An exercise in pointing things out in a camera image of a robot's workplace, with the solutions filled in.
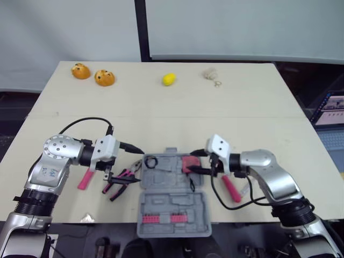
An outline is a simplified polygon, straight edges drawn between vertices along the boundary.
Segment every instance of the yellow lemon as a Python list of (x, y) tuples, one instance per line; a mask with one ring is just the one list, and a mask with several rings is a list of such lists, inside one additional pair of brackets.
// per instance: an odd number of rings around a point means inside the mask
[(167, 74), (162, 78), (162, 83), (165, 86), (170, 86), (175, 82), (175, 80), (176, 80), (175, 74)]

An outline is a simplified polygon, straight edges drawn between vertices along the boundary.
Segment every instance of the wire cutter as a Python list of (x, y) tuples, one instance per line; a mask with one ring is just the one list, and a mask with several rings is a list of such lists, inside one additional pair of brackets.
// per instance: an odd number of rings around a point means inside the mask
[[(123, 169), (123, 171), (118, 176), (113, 177), (113, 178), (115, 180), (120, 180), (121, 178), (132, 178), (134, 180), (136, 179), (135, 173), (138, 170), (140, 170), (141, 166), (142, 166), (142, 161), (141, 160), (136, 161), (130, 166), (130, 168)], [(106, 187), (103, 189), (102, 193), (106, 194), (114, 184), (115, 184), (114, 182), (108, 183)], [(118, 191), (110, 197), (110, 201), (113, 202), (115, 199), (117, 199), (117, 197), (119, 197), (125, 191), (125, 189), (127, 189), (127, 187), (128, 187), (128, 184), (123, 184), (121, 188), (118, 189)]]

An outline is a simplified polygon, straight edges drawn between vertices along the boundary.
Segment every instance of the gray plastic case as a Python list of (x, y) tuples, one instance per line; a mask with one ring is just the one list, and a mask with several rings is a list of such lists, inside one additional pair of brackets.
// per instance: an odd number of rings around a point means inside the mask
[[(141, 238), (209, 237), (211, 222), (203, 185), (203, 176), (182, 172), (182, 157), (176, 148), (167, 148), (163, 154), (146, 154), (142, 159), (141, 187), (146, 189), (139, 199), (137, 234)], [(146, 167), (147, 156), (155, 156), (154, 169)], [(195, 192), (190, 188), (190, 177)], [(171, 221), (182, 215), (187, 222)], [(154, 216), (159, 222), (143, 223), (144, 216)]]

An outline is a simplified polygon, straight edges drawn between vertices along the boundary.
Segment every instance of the pliers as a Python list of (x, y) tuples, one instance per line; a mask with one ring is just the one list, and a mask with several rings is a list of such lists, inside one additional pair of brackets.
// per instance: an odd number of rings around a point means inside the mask
[[(141, 166), (142, 166), (142, 161), (141, 160), (136, 161), (129, 168), (123, 169), (123, 171), (118, 176), (116, 176), (115, 179), (120, 179), (121, 177), (135, 179), (135, 173), (138, 170), (140, 170)], [(108, 183), (103, 189), (102, 193), (106, 194), (114, 184), (115, 183), (113, 182)], [(125, 191), (125, 189), (127, 189), (127, 187), (128, 187), (128, 184), (123, 184), (121, 188), (118, 189), (118, 191), (110, 197), (110, 201), (113, 202), (115, 199), (117, 199), (117, 197), (119, 197)]]

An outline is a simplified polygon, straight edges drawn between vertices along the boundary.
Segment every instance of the white wall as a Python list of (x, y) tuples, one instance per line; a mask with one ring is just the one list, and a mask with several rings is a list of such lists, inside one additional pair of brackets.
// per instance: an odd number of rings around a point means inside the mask
[(0, 1), (0, 91), (40, 92), (60, 60), (140, 61), (134, 0)]
[(344, 0), (146, 0), (153, 59), (344, 63)]

